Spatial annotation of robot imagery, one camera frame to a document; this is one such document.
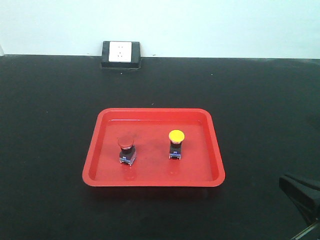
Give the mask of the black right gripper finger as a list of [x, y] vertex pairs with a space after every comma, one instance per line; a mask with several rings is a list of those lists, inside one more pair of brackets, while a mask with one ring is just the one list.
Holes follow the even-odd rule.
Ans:
[[320, 219], [320, 181], [286, 173], [278, 180], [279, 188], [296, 206], [307, 225]]

